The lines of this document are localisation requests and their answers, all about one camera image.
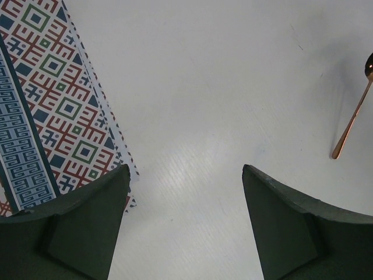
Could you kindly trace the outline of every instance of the green square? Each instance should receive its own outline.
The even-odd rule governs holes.
[[[67,115],[67,113],[64,113],[61,109],[62,108],[65,108],[66,105],[68,105],[67,103],[72,103],[74,105],[77,106],[77,109],[75,110],[75,112],[73,113],[73,115]],[[70,98],[67,98],[67,97],[64,97],[61,101],[61,103],[59,104],[59,106],[57,107],[57,110],[56,110],[56,113],[59,114],[59,115],[62,115],[70,120],[75,120],[77,114],[79,113],[80,111],[80,108],[82,108],[82,105]]]
[[[41,46],[44,47],[44,48],[48,48],[50,44],[51,44],[51,42],[49,42],[48,40],[46,40],[46,39],[42,39],[42,40],[40,41],[40,44],[39,44],[39,45],[41,45]]]
[[[95,170],[91,170],[90,173],[88,174],[88,177],[91,177],[92,179],[96,179],[98,176],[98,172]]]
[[[81,147],[82,145],[87,146],[87,147],[90,147],[90,148],[93,148],[93,153],[91,154],[91,156],[89,157],[89,159],[85,159],[85,158],[80,157],[80,156],[78,155],[78,151],[79,151],[79,149],[80,149],[80,147]],[[85,162],[85,163],[87,163],[87,164],[91,164],[91,162],[92,162],[94,156],[96,155],[97,150],[98,150],[98,147],[93,146],[93,145],[91,145],[91,144],[89,144],[89,143],[87,143],[87,142],[85,142],[85,141],[80,140],[79,143],[78,143],[78,146],[76,147],[74,153],[72,154],[72,157],[73,157],[74,159],[81,160],[82,162]]]
[[[41,26],[37,26],[35,23],[33,22],[30,22],[27,17],[29,16],[30,13],[32,13],[33,11],[36,11],[38,14],[40,15],[43,15],[45,16],[45,20],[43,21],[42,25]],[[45,26],[47,25],[49,19],[51,17],[48,16],[46,13],[44,13],[43,11],[39,10],[38,8],[36,8],[34,5],[29,5],[23,15],[23,17],[21,18],[21,22],[24,22],[25,24],[27,24],[28,26],[31,26],[32,28],[36,29],[37,31],[39,32],[43,32]]]
[[[53,62],[54,61],[58,61],[62,64],[61,67],[59,67],[57,73],[53,73],[52,71],[50,71],[48,68],[46,68],[46,64],[50,63],[50,62]],[[61,74],[62,70],[64,70],[64,67],[66,66],[66,61],[63,61],[51,54],[48,54],[47,57],[45,58],[45,60],[43,61],[43,63],[40,65],[40,69],[43,70],[44,72],[48,73],[48,74],[51,74],[52,76],[55,76],[56,78],[58,78],[59,74]]]
[[[66,85],[64,85],[63,83],[58,83],[56,89],[60,90],[60,91],[64,91],[66,88]]]
[[[77,125],[74,126],[74,128],[72,129],[72,132],[78,135],[81,133],[81,131],[82,131],[82,128],[78,127]]]

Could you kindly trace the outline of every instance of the white table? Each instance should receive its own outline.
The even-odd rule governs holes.
[[[373,215],[370,0],[65,0],[139,168],[110,280],[260,280],[245,163]]]

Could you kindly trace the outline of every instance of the blue patterned border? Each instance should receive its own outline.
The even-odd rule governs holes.
[[[60,193],[2,38],[0,49],[0,179],[15,213]]]

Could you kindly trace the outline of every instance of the copper spoon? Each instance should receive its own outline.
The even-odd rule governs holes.
[[[367,63],[365,63],[365,75],[368,78],[368,85],[365,88],[363,96],[361,97],[360,102],[357,105],[356,110],[355,110],[354,114],[352,115],[352,118],[351,118],[349,124],[347,125],[346,129],[344,130],[344,133],[342,134],[342,136],[340,137],[336,147],[334,148],[334,151],[332,153],[332,159],[339,158],[340,153],[342,152],[342,149],[344,147],[344,144],[346,143],[347,137],[350,134],[351,128],[352,128],[352,126],[353,126],[353,124],[356,120],[356,117],[357,117],[359,111],[360,111],[360,107],[361,107],[365,97],[367,96],[369,88],[371,87],[371,85],[373,83],[373,54],[371,54],[371,56],[367,60]]]

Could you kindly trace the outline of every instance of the table runner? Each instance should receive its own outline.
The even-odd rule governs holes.
[[[3,0],[0,11],[1,37],[58,186],[49,199],[121,164],[128,164],[132,181],[137,180],[137,168],[64,3]],[[27,208],[0,177],[0,215]],[[43,202],[35,195],[28,205]],[[131,193],[128,202],[127,208],[135,206]]]

